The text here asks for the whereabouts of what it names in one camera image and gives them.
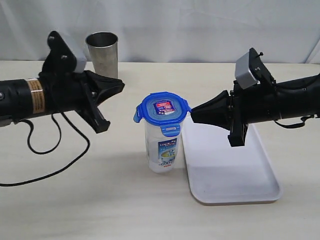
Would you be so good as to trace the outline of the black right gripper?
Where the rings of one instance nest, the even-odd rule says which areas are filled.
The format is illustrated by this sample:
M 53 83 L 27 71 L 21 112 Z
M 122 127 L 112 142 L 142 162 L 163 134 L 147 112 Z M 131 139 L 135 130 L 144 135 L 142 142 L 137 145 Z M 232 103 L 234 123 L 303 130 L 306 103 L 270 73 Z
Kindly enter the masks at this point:
M 262 52 L 253 47 L 249 50 L 249 69 L 257 80 L 257 84 L 242 89 L 237 80 L 233 82 L 233 90 L 223 90 L 213 99 L 202 103 L 191 110 L 194 123 L 212 125 L 230 130 L 227 136 L 231 147 L 245 145 L 249 124 L 271 121 L 280 116 L 276 109 L 276 80 L 261 60 Z M 231 123 L 228 105 L 231 105 Z

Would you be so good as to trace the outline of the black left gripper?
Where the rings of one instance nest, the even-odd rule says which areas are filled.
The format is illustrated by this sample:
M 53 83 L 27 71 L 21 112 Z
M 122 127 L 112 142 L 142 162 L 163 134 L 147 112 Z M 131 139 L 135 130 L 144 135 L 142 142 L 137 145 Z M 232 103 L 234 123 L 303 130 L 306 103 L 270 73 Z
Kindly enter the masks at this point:
M 49 102 L 55 110 L 77 112 L 96 133 L 103 133 L 111 123 L 103 117 L 98 106 L 121 93 L 125 84 L 120 79 L 86 69 L 81 73 L 73 72 L 76 59 L 60 33 L 56 30 L 49 33 L 49 54 L 39 74 L 48 89 Z

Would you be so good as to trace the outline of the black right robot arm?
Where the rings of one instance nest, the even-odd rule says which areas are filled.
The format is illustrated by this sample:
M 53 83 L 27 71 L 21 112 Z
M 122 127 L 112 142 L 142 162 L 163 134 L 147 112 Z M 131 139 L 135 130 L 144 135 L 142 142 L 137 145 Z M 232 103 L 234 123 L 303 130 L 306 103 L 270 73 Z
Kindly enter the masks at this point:
M 231 147 L 245 145 L 249 124 L 299 117 L 298 123 L 281 125 L 296 129 L 320 116 L 320 76 L 276 82 L 261 56 L 250 48 L 235 63 L 233 89 L 223 90 L 190 113 L 194 123 L 228 130 Z

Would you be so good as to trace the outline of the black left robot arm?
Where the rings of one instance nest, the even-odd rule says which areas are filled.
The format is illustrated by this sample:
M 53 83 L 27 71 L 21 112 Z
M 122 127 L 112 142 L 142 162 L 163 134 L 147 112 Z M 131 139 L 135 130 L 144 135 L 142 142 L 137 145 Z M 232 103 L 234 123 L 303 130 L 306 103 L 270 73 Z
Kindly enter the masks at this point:
M 38 77 L 0 82 L 0 125 L 74 111 L 96 133 L 107 131 L 111 123 L 98 106 L 121 93 L 124 82 L 86 70 L 87 59 L 69 35 L 53 30 L 47 45 Z

